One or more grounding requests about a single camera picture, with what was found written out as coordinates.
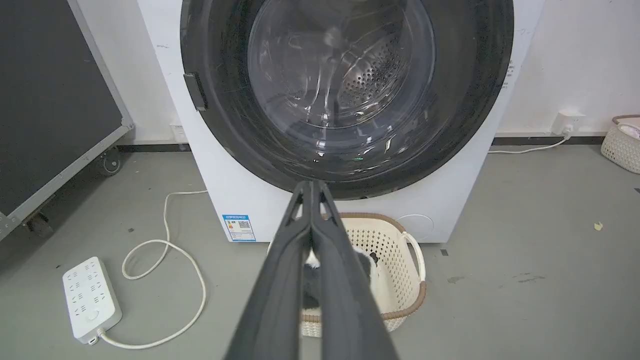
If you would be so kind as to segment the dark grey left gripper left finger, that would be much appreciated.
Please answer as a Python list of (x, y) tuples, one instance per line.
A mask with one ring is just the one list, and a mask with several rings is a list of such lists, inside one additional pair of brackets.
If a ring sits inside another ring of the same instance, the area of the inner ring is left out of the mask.
[(313, 184), (292, 192), (224, 360), (298, 360)]

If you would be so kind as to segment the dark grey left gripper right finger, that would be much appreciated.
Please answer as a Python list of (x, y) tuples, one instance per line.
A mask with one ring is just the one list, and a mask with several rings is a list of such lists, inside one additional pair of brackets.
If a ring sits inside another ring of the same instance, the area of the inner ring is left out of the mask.
[(310, 244), (320, 262), (322, 360), (400, 360), (329, 192), (310, 183)]

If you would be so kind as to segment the white front-load washing machine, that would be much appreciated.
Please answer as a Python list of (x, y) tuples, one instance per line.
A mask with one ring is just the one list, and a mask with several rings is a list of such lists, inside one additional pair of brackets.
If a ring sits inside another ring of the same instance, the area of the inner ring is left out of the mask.
[[(137, 0), (174, 109), (227, 240), (269, 242), (294, 189), (286, 191), (272, 186), (238, 164), (195, 108), (182, 61), (179, 35), (182, 2)], [(509, 105), (546, 0), (514, 0), (514, 4), (513, 48), (505, 80), (478, 131), (448, 162), (418, 182), (374, 197), (350, 200), (333, 197), (341, 214), (385, 215), (400, 223), (420, 243), (446, 243), (450, 239)]]

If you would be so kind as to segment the round black washing machine door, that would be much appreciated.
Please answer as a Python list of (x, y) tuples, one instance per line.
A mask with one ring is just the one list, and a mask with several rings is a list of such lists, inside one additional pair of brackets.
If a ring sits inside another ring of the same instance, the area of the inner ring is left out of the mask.
[(514, 0), (182, 0), (190, 98), (270, 185), (397, 191), (460, 152), (514, 48)]

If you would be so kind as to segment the dark clothing in basket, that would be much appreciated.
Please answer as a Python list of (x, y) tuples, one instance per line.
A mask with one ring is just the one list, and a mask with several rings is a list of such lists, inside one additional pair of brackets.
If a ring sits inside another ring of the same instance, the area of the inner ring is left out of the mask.
[[(354, 247), (354, 251), (361, 268), (365, 272), (369, 289), (375, 294), (379, 283), (377, 258), (373, 257), (374, 253), (366, 253), (366, 251), (357, 246)], [(321, 275), (320, 261), (311, 249), (302, 267), (302, 309), (319, 309), (321, 307)]]

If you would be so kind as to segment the cream woven laundry basket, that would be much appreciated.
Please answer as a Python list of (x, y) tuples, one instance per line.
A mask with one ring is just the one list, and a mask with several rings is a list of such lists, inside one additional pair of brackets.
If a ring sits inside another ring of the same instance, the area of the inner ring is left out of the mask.
[(370, 261), (370, 290), (388, 332), (397, 330), (426, 298), (425, 258), (418, 242), (393, 218), (342, 212), (356, 251)]

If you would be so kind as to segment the white power strip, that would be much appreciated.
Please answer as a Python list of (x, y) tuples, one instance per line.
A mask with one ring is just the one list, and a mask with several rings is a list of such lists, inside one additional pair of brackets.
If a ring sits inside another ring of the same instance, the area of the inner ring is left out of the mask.
[(110, 330), (122, 319), (122, 310), (102, 260), (93, 256), (62, 276), (73, 337), (93, 346), (99, 331)]

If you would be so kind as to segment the black wheeled flight case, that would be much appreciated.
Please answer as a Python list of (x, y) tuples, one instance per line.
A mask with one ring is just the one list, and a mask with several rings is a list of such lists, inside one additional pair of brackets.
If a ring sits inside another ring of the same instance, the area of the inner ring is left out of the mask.
[(133, 128), (79, 0), (0, 0), (0, 241), (49, 237), (42, 208), (86, 168), (117, 174)]

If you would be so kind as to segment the small white perforated basket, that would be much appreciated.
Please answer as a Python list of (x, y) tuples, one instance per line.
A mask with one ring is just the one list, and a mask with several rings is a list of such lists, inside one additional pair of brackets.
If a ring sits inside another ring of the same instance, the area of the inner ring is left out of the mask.
[(640, 174), (640, 114), (612, 117), (599, 150), (617, 166)]

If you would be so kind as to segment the white wall plug adapter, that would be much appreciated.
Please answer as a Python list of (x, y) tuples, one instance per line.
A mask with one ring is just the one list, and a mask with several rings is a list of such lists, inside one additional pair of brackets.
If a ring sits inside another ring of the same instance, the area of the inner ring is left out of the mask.
[(559, 111), (550, 128), (553, 136), (571, 137), (574, 130), (579, 129), (586, 116), (580, 111), (561, 110)]

